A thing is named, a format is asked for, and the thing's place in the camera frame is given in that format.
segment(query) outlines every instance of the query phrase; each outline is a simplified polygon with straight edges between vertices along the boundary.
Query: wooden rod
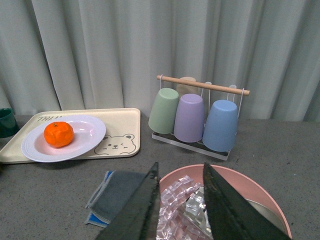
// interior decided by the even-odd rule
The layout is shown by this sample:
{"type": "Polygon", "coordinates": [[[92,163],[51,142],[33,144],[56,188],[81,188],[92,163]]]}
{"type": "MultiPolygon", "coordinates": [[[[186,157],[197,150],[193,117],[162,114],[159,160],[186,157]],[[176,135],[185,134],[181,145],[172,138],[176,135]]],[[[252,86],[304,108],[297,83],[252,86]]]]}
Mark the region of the wooden rod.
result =
{"type": "MultiPolygon", "coordinates": [[[[158,75],[156,79],[161,80],[161,76],[158,75]]],[[[202,88],[202,89],[210,89],[210,90],[215,90],[215,91],[220,91],[224,93],[230,93],[230,94],[242,94],[244,96],[249,96],[250,91],[249,90],[242,90],[238,88],[231,88],[227,86],[219,86],[219,85],[211,85],[203,82],[197,82],[197,81],[189,81],[186,79],[179,79],[179,78],[174,78],[174,77],[169,77],[169,76],[162,76],[162,80],[165,82],[170,82],[170,83],[175,83],[175,84],[183,84],[183,85],[188,85],[188,86],[193,86],[197,88],[202,88]]]]}

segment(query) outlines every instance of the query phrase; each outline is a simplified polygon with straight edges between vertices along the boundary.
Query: gray curtain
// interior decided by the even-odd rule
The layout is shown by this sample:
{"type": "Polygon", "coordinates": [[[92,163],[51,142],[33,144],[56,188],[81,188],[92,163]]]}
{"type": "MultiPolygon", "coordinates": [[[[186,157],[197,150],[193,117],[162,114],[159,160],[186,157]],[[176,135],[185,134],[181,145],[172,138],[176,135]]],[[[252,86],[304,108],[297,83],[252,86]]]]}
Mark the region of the gray curtain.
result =
{"type": "Polygon", "coordinates": [[[250,90],[242,119],[319,122],[319,23],[319,0],[0,0],[0,108],[148,116],[164,74],[250,90]]]}

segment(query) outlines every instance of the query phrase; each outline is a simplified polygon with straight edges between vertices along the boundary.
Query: gray towel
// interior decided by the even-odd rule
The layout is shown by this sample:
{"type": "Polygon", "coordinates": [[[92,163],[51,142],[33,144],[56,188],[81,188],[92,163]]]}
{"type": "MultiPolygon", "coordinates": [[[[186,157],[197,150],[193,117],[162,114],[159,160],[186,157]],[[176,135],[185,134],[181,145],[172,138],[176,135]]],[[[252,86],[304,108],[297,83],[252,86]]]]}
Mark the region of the gray towel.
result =
{"type": "Polygon", "coordinates": [[[90,209],[85,224],[100,227],[110,224],[145,176],[144,173],[139,172],[107,171],[102,183],[85,206],[90,209]]]}

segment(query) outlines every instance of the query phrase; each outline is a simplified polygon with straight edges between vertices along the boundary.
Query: white plate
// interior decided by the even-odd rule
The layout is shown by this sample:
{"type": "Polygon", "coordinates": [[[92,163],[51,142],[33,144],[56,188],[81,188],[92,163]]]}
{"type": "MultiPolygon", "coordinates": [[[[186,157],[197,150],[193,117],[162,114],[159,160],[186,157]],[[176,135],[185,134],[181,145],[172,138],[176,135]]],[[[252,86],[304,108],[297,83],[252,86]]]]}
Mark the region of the white plate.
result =
{"type": "Polygon", "coordinates": [[[21,144],[24,156],[40,163],[54,163],[78,157],[97,146],[106,134],[106,125],[99,118],[90,115],[70,115],[50,120],[28,133],[21,144]],[[50,146],[44,137],[44,130],[52,122],[67,122],[74,132],[72,142],[64,147],[50,146]]]}

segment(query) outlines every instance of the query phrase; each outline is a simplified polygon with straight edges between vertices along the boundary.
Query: orange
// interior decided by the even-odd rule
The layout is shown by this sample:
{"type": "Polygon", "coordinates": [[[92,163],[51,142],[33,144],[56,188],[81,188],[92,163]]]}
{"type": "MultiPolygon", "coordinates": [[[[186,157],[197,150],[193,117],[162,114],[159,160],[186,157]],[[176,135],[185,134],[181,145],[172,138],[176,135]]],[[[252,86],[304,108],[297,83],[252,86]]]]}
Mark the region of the orange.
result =
{"type": "Polygon", "coordinates": [[[72,142],[74,130],[65,121],[55,121],[45,127],[43,135],[48,144],[55,148],[61,148],[72,142]]]}

